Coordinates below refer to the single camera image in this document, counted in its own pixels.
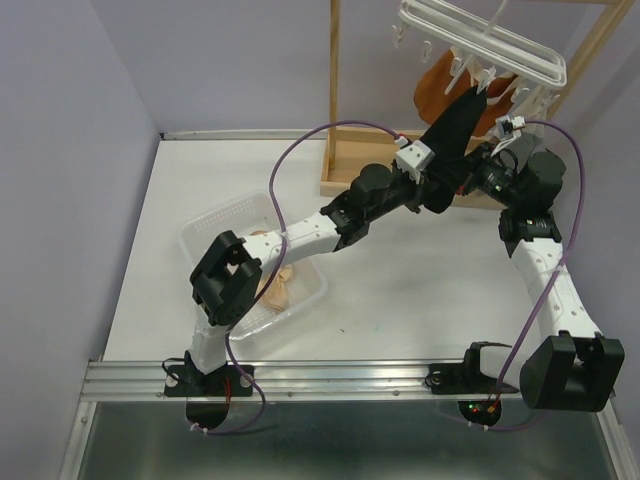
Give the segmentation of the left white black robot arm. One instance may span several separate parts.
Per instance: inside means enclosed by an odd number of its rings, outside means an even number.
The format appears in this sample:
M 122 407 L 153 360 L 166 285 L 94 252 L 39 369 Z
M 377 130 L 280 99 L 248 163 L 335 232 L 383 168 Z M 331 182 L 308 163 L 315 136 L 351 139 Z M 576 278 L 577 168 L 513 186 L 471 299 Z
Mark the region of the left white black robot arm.
M 190 276 L 198 319 L 188 349 L 188 382 L 202 394 L 221 386 L 226 335 L 282 267 L 355 244 L 373 221 L 399 207 L 440 213 L 451 205 L 456 190 L 424 174 L 414 180 L 396 166 L 370 164 L 349 189 L 302 221 L 246 237 L 231 230 L 219 234 Z

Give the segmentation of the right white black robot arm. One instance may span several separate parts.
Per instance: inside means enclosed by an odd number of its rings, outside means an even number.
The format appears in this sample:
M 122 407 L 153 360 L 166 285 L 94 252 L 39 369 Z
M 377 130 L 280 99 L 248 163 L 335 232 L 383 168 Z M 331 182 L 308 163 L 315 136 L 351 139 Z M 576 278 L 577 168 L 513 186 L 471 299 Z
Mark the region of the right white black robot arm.
M 606 337 L 587 313 L 567 268 L 551 207 L 566 167 L 539 151 L 519 172 L 483 167 L 482 190 L 504 205 L 499 236 L 519 271 L 533 308 L 513 345 L 476 343 L 460 366 L 463 384 L 487 385 L 490 410 L 502 394 L 517 391 L 532 409 L 599 412 L 608 402 L 625 359 L 620 340 Z

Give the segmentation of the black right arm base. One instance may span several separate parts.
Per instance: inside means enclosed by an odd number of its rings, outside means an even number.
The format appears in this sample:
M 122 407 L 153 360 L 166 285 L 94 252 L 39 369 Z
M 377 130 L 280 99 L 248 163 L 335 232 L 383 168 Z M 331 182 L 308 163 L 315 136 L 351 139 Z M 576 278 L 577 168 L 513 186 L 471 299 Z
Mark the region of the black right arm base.
M 435 395 L 496 394 L 497 377 L 480 371 L 479 362 L 432 363 L 425 384 Z

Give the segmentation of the beige striped underwear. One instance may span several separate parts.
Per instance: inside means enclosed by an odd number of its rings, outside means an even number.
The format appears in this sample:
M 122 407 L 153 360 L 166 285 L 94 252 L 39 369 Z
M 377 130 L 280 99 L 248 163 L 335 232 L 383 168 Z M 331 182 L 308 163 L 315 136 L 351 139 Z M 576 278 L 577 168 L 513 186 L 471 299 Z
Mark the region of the beige striped underwear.
M 281 267 L 269 288 L 259 299 L 259 304 L 276 313 L 285 311 L 289 305 L 287 283 L 294 277 L 293 267 L 285 265 Z

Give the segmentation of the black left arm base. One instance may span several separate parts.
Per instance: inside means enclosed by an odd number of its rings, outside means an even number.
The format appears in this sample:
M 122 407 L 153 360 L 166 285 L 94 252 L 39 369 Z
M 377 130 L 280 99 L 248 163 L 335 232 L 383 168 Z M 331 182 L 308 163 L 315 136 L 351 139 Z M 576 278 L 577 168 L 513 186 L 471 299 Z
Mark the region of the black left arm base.
M 171 359 L 169 365 L 162 364 L 162 369 L 166 375 L 164 395 L 169 398 L 246 398 L 254 393 L 254 387 L 233 364 L 202 374 L 191 364 Z

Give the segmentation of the black underwear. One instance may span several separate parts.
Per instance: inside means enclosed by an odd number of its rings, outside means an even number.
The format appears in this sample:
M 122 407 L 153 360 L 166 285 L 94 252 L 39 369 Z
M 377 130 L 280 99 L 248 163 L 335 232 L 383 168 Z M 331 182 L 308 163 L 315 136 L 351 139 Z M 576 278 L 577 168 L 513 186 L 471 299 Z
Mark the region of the black underwear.
M 486 106 L 486 91 L 471 87 L 454 100 L 420 138 L 435 153 L 425 177 L 446 185 L 454 191 L 454 196 L 468 174 L 465 152 Z

